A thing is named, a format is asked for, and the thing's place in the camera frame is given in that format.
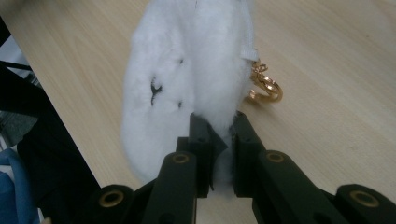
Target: wooden table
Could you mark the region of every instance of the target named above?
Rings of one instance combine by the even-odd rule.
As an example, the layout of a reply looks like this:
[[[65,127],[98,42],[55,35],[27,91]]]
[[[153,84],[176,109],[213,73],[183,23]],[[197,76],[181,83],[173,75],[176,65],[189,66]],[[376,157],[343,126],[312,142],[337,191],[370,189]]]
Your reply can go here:
[[[120,143],[122,78],[145,1],[3,0],[0,14],[101,186],[140,187]],[[256,46],[284,91],[244,102],[267,148],[320,188],[396,202],[396,2],[257,0]],[[198,223],[254,223],[250,200],[199,200]]]

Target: white fur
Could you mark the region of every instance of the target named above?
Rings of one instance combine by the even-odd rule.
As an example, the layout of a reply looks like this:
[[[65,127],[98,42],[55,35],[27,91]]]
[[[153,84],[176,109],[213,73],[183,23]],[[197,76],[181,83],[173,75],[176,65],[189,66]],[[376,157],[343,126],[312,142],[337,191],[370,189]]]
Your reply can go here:
[[[235,110],[250,86],[251,63],[240,56],[246,31],[240,4],[148,4],[132,38],[121,130],[131,167],[144,183],[158,175],[165,155],[175,151],[177,138],[188,136],[192,112],[208,120],[219,136],[229,135]],[[162,86],[153,105],[152,80],[157,89]]]

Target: metal rivet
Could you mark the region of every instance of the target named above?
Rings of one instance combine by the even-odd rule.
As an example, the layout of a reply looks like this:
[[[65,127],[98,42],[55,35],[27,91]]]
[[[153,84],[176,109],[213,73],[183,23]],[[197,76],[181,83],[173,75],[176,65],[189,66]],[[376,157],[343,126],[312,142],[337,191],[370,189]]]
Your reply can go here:
[[[366,207],[378,207],[379,201],[373,195],[362,190],[352,190],[349,196],[356,202]]]
[[[124,194],[122,193],[122,191],[118,189],[113,189],[109,192],[104,193],[100,197],[99,204],[105,208],[114,207],[117,204],[121,203],[123,198]]]
[[[185,163],[189,161],[190,158],[185,154],[176,154],[175,156],[173,156],[172,160],[174,161],[174,163]]]
[[[267,153],[267,160],[273,161],[273,162],[282,162],[283,160],[285,160],[285,158],[280,153],[269,152],[269,153]]]

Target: gold clasp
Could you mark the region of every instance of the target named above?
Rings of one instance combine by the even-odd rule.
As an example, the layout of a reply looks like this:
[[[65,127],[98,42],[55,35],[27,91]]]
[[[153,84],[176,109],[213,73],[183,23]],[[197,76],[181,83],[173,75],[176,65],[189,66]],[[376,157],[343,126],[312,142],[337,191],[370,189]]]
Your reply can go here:
[[[260,89],[267,92],[268,95],[263,95],[251,90],[249,94],[250,98],[259,99],[266,102],[279,102],[282,100],[283,91],[275,81],[264,75],[264,72],[267,70],[267,65],[261,63],[260,59],[253,63],[253,66],[251,67],[250,79],[253,81],[254,85],[260,87]]]

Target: white fluffy pouch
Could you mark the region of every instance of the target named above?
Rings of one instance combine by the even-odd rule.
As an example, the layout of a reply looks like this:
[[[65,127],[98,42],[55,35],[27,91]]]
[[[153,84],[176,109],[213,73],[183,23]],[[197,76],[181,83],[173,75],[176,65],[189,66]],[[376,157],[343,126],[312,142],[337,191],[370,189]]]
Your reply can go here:
[[[124,77],[121,139],[142,183],[157,177],[163,158],[189,135],[190,114],[206,119],[230,145],[237,107],[251,88],[250,0],[152,0],[132,37]],[[215,163],[229,182],[231,150]]]

